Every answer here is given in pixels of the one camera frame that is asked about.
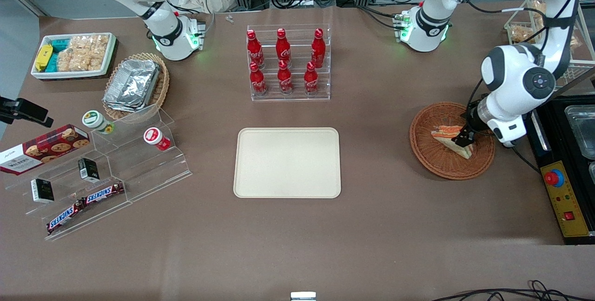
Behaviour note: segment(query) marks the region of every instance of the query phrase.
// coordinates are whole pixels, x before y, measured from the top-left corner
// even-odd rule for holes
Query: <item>red button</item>
[[[574,219],[574,214],[572,214],[572,212],[564,212],[564,219],[567,221],[572,221]]]
[[[551,171],[545,174],[544,179],[546,180],[546,184],[552,185],[552,186],[557,184],[558,181],[560,181],[557,174],[555,174],[554,172],[551,172]]]

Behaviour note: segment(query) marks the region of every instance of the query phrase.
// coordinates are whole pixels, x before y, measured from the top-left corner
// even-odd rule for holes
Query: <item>green lid jar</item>
[[[83,125],[94,129],[99,134],[109,135],[113,132],[113,122],[106,120],[106,118],[98,111],[89,111],[83,115]]]

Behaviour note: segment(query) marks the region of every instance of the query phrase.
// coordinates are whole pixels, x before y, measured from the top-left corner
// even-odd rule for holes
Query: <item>cookie box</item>
[[[3,151],[0,154],[0,170],[16,175],[23,174],[87,144],[89,135],[86,132],[71,124],[64,125],[35,140]]]
[[[92,70],[92,71],[66,71],[66,72],[39,72],[35,65],[31,67],[31,75],[35,78],[43,81],[53,81],[53,80],[73,80],[73,79],[93,79],[93,78],[105,78],[102,77],[106,75],[110,68],[110,63],[112,60],[113,50],[116,45],[116,37],[112,33],[88,33],[88,34],[62,34],[62,35],[48,35],[44,36],[41,40],[41,44],[39,45],[38,52],[44,45],[49,45],[53,40],[62,40],[62,39],[70,39],[74,36],[91,36],[93,34],[107,34],[110,36],[108,40],[108,45],[106,48],[106,53],[104,55],[104,60],[101,64],[101,68],[99,70]]]

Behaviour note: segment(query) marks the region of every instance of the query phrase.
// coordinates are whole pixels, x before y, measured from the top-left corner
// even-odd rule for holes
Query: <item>small black box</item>
[[[33,201],[40,203],[53,202],[52,184],[47,180],[33,179],[31,181]]]
[[[97,183],[99,181],[99,172],[97,170],[97,163],[91,159],[81,158],[79,159],[79,172],[82,180],[89,181],[91,183]]]

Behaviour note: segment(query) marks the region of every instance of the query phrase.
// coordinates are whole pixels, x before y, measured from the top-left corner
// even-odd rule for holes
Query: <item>wicker basket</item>
[[[158,112],[159,108],[163,105],[163,102],[165,102],[165,96],[167,95],[167,89],[170,87],[170,74],[169,74],[169,72],[167,72],[165,63],[163,62],[163,60],[161,58],[159,58],[159,56],[154,55],[152,53],[144,53],[144,52],[138,53],[136,55],[132,55],[132,56],[126,58],[125,60],[128,60],[128,59],[140,59],[140,60],[150,59],[150,60],[153,60],[153,62],[159,64],[159,66],[161,67],[161,72],[159,72],[159,76],[157,78],[158,81],[155,84],[155,89],[153,89],[153,95],[151,96],[151,101],[149,102],[149,105],[157,104],[158,107],[155,107],[155,112]],[[110,75],[110,79],[108,80],[108,83],[106,86],[106,91],[110,87],[110,84],[113,81],[113,77],[115,76],[115,73],[117,72],[117,70],[119,69],[119,67],[122,65],[123,62],[124,62],[124,60],[120,64],[118,64],[118,66],[112,71],[112,74]],[[131,112],[117,111],[115,109],[111,109],[105,103],[104,103],[104,109],[106,110],[107,115],[109,115],[114,120],[121,119],[121,118],[125,117],[126,115],[132,114]],[[148,113],[143,114],[143,117],[145,117],[145,116],[151,117],[153,115],[154,115],[154,112],[151,114],[148,114]]]
[[[410,127],[413,153],[428,170],[452,180],[466,180],[479,176],[494,160],[495,144],[491,136],[477,134],[473,154],[465,159],[432,137],[440,125],[465,125],[461,114],[465,106],[454,102],[439,102],[423,108]]]

